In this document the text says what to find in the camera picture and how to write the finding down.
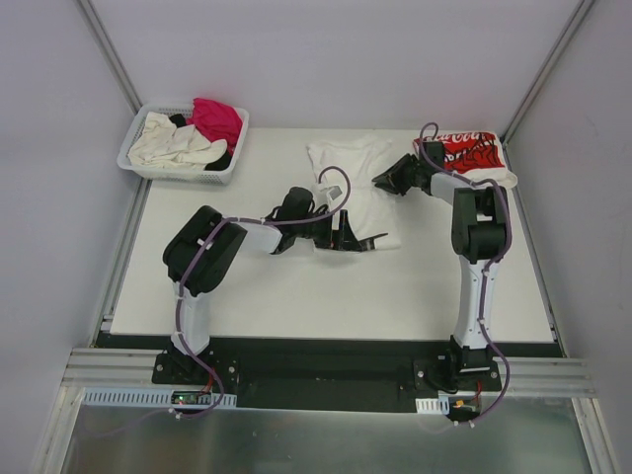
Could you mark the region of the plain white t-shirt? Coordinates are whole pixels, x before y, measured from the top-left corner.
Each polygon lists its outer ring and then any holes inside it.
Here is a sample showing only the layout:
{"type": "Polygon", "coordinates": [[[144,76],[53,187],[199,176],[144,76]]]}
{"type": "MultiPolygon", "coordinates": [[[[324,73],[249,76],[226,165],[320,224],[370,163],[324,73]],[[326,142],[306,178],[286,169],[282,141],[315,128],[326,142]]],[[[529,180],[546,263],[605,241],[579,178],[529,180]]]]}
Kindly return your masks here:
{"type": "Polygon", "coordinates": [[[373,179],[395,163],[391,142],[375,135],[348,141],[319,140],[307,153],[320,188],[338,187],[350,193],[344,210],[359,243],[370,250],[401,247],[395,216],[395,197],[379,189],[373,179]]]}

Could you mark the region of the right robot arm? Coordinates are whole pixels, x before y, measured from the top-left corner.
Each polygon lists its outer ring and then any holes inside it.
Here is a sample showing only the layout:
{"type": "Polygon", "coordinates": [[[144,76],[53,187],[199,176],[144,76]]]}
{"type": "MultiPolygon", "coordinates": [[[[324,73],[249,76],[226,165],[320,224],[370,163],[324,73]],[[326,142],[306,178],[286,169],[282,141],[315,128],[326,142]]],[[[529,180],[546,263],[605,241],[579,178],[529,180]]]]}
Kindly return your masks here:
{"type": "Polygon", "coordinates": [[[461,270],[457,323],[446,355],[424,370],[425,382],[455,393],[495,369],[491,310],[500,262],[513,242],[506,190],[495,180],[474,181],[444,165],[444,146],[424,141],[417,155],[407,154],[372,183],[403,196],[418,188],[452,209],[450,241],[461,270]]]}

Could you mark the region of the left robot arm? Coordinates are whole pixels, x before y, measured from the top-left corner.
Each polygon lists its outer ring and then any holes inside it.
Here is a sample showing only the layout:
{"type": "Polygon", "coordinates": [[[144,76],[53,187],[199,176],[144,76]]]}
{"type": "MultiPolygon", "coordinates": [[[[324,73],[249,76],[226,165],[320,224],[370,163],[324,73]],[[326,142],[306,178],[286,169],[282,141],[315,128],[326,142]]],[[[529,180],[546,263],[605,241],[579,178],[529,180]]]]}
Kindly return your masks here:
{"type": "Polygon", "coordinates": [[[202,206],[168,244],[163,253],[175,296],[175,329],[162,363],[164,372],[197,384],[208,375],[210,335],[209,296],[226,277],[238,252],[251,249],[270,255],[288,250],[296,239],[312,241],[318,249],[365,252],[381,237],[361,237],[351,223],[351,200],[338,187],[326,192],[340,198],[332,207],[316,204],[313,194],[292,187],[282,203],[262,219],[226,217],[202,206]]]}

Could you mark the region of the Coca-Cola print t-shirt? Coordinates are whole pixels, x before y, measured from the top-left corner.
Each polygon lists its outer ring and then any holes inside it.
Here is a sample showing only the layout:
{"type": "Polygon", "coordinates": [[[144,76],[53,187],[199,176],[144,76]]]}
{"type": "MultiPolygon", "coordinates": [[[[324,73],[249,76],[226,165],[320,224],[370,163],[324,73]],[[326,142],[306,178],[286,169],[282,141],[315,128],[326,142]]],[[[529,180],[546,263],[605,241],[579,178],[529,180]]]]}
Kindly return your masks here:
{"type": "Polygon", "coordinates": [[[440,132],[435,138],[424,137],[424,148],[436,161],[427,142],[443,145],[443,164],[447,173],[458,173],[473,182],[492,179],[510,190],[517,186],[517,176],[507,166],[498,136],[491,131],[440,132]]]}

